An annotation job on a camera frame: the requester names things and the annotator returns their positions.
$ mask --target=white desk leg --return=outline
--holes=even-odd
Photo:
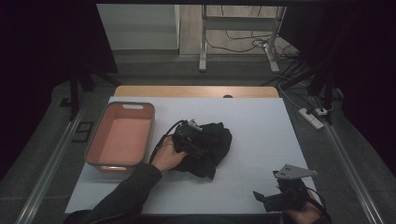
[[[265,54],[267,55],[268,62],[270,63],[271,71],[276,74],[279,73],[279,67],[277,66],[277,63],[276,63],[276,60],[274,58],[274,54],[272,51],[273,51],[273,48],[275,47],[274,44],[275,44],[275,40],[277,37],[277,33],[279,32],[279,27],[280,27],[280,23],[282,22],[284,11],[285,11],[284,7],[278,8],[277,14],[276,14],[276,20],[275,20],[275,24],[274,24],[274,29],[272,31],[270,41],[268,42],[268,46],[265,48]]]
[[[199,55],[199,71],[206,71],[206,5],[202,6],[202,38],[201,52]]]

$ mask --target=carpeted floor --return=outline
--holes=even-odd
[[[115,55],[120,74],[113,75],[122,84],[132,85],[220,85],[260,86],[274,78],[263,57],[209,57],[207,71],[198,72],[197,57],[175,55],[150,56]],[[288,62],[280,64],[285,69]],[[94,92],[85,92],[87,109],[81,122],[97,124],[99,116],[113,95],[115,87],[101,78],[93,76]],[[296,85],[285,91],[297,105],[307,106],[308,96],[304,87]],[[332,144],[323,130],[316,131],[299,114],[297,108],[280,92],[288,109],[290,120],[300,142],[301,149],[310,169],[318,171],[315,178],[318,192],[326,199],[333,223],[370,223],[361,208],[361,203],[349,184],[340,166]],[[0,223],[15,223],[39,178],[53,149],[57,147],[69,123],[70,108],[59,107],[63,98],[69,98],[68,83],[53,90],[52,103],[35,134],[0,183]],[[343,117],[342,102],[333,103],[332,119],[364,184],[378,206],[384,223],[396,220],[396,180],[374,149],[360,133]],[[67,202],[77,183],[84,164],[84,153],[88,142],[81,141],[85,133],[75,133],[66,150],[62,163],[53,178],[46,196],[37,210],[33,223],[62,223]]]

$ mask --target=wooden floor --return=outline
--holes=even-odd
[[[221,6],[207,6],[207,15],[209,16],[221,16]],[[273,18],[276,15],[276,7],[248,7],[248,6],[237,6],[223,7],[224,16],[235,16],[235,17],[264,17]],[[227,31],[230,37],[250,37],[252,32],[250,31]],[[253,35],[269,35],[268,32],[254,32]],[[179,54],[190,55],[199,54],[201,47],[201,35],[202,35],[202,6],[186,6],[180,5],[180,42],[179,42]],[[206,38],[210,45],[215,47],[221,47],[226,49],[233,49],[241,51],[245,49],[253,48],[253,38],[247,39],[231,39],[228,37],[225,31],[207,31]],[[283,49],[288,43],[280,37],[276,40],[276,46],[278,49]],[[295,52],[295,49],[288,48],[288,53]],[[207,45],[208,54],[264,54],[264,50],[261,48],[255,48],[246,52],[233,52],[225,49],[215,49]]]

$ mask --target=white power strip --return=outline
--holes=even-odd
[[[316,128],[317,130],[319,130],[319,129],[321,129],[321,128],[324,127],[324,125],[322,124],[322,122],[320,122],[320,120],[318,120],[317,118],[315,118],[314,115],[312,115],[312,114],[307,114],[305,108],[301,108],[298,112],[300,112],[300,114],[301,114],[306,120],[308,120],[308,122],[309,122],[310,124],[312,124],[312,126],[314,126],[314,128]]]

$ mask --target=white tabletop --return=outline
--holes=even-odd
[[[233,135],[228,155],[214,180],[190,173],[165,172],[145,203],[143,214],[262,214],[252,191],[279,193],[274,170],[285,163],[307,168],[284,102],[280,98],[112,97],[112,101],[148,102],[155,106],[155,126],[145,158],[178,120],[223,122]],[[85,164],[66,213],[94,208],[124,174],[101,173]],[[315,189],[311,178],[305,184]]]

